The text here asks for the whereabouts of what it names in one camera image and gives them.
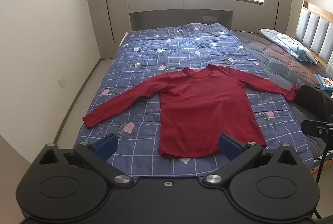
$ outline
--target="built-in cabinet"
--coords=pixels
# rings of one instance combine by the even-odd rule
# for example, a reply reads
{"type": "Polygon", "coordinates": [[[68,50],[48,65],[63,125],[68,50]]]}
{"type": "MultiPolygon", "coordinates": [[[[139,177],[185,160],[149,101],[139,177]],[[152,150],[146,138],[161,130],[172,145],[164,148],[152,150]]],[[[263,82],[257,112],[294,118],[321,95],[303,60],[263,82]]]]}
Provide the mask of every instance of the built-in cabinet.
{"type": "Polygon", "coordinates": [[[165,14],[169,18],[167,23],[172,24],[171,12],[166,10],[175,14],[182,10],[181,14],[187,13],[191,20],[203,20],[204,15],[201,18],[198,14],[216,15],[232,30],[258,32],[267,28],[285,33],[291,7],[291,0],[88,0],[88,3],[97,44],[104,59],[113,57],[125,32],[131,31],[132,26],[134,29],[140,27],[140,23],[144,23],[143,27],[151,26],[149,22],[143,22],[144,18],[157,14],[163,18],[165,14]]]}

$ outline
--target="floor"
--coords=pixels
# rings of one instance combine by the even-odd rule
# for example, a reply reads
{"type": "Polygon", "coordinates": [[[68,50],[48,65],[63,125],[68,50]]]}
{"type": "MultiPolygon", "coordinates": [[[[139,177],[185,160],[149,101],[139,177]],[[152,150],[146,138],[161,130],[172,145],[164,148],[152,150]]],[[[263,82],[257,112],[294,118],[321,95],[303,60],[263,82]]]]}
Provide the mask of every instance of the floor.
{"type": "MultiPolygon", "coordinates": [[[[59,148],[72,148],[79,129],[82,125],[82,117],[86,114],[91,100],[94,97],[111,63],[112,60],[102,60],[91,76],[66,122],[58,142],[59,148]]],[[[329,166],[323,171],[319,182],[319,188],[321,191],[321,197],[317,206],[317,210],[322,217],[332,215],[333,165],[329,166]]]]}
{"type": "Polygon", "coordinates": [[[0,135],[0,223],[18,224],[24,219],[15,192],[29,166],[0,135]]]}
{"type": "Polygon", "coordinates": [[[83,123],[82,117],[86,115],[91,100],[95,96],[103,77],[111,66],[111,63],[112,59],[102,60],[87,82],[61,133],[57,143],[59,148],[69,149],[73,147],[76,136],[83,123]]]}

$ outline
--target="mattress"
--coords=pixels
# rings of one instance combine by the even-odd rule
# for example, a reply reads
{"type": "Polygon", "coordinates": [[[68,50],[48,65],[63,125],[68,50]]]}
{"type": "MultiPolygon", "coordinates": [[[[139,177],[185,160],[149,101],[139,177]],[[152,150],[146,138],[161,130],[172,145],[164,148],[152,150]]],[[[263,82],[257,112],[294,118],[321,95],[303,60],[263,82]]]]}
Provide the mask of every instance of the mattress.
{"type": "MultiPolygon", "coordinates": [[[[288,89],[292,83],[296,84],[299,81],[317,85],[318,80],[314,74],[318,73],[321,76],[326,76],[326,68],[320,63],[314,65],[305,61],[298,61],[261,34],[244,31],[233,31],[233,33],[239,40],[246,44],[271,80],[281,87],[288,89]]],[[[299,123],[302,123],[303,120],[320,121],[320,119],[293,103],[290,103],[290,107],[299,123]]],[[[324,152],[326,143],[320,138],[310,136],[306,136],[306,138],[311,147],[315,166],[317,166],[319,165],[320,156],[324,152]]],[[[326,158],[329,159],[332,157],[333,154],[330,152],[330,155],[326,158]]]]}
{"type": "MultiPolygon", "coordinates": [[[[152,76],[184,67],[202,69],[208,64],[229,66],[269,78],[244,43],[220,24],[134,31],[121,43],[88,113],[152,76]]],[[[311,169],[310,145],[284,97],[249,88],[246,92],[268,148],[276,149],[281,143],[289,143],[311,169]],[[272,118],[267,118],[268,111],[273,113],[272,118]]],[[[200,177],[228,162],[222,153],[202,158],[162,158],[158,153],[160,125],[159,96],[155,95],[139,99],[129,110],[93,129],[88,130],[83,125],[76,143],[94,143],[108,133],[117,133],[119,147],[108,163],[133,177],[200,177]]]]}

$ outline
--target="brown quilted mattress pad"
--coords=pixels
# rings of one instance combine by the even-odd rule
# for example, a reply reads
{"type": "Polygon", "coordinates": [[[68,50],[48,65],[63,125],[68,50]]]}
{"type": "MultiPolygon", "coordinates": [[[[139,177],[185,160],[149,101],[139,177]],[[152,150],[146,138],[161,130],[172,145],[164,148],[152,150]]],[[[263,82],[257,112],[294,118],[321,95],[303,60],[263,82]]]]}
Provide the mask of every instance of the brown quilted mattress pad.
{"type": "Polygon", "coordinates": [[[233,31],[233,33],[254,51],[252,53],[254,53],[254,56],[264,65],[264,67],[268,66],[271,70],[275,71],[276,74],[279,74],[293,83],[297,83],[298,81],[296,80],[297,77],[295,74],[302,77],[299,79],[306,80],[311,84],[318,84],[314,74],[319,73],[325,76],[326,68],[320,63],[314,65],[309,62],[298,61],[261,34],[240,31],[233,31]],[[285,66],[285,70],[282,70],[281,64],[285,66]],[[295,74],[287,74],[289,71],[292,71],[295,74]]]}

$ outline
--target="gray upholstered headboard panel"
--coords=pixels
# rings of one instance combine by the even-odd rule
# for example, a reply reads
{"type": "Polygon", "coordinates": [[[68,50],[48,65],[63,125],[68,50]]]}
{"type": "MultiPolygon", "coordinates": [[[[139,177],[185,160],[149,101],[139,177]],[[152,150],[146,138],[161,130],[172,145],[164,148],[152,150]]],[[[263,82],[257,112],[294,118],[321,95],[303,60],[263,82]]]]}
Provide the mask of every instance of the gray upholstered headboard panel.
{"type": "Polygon", "coordinates": [[[324,66],[333,63],[333,14],[303,1],[296,39],[324,66]]]}

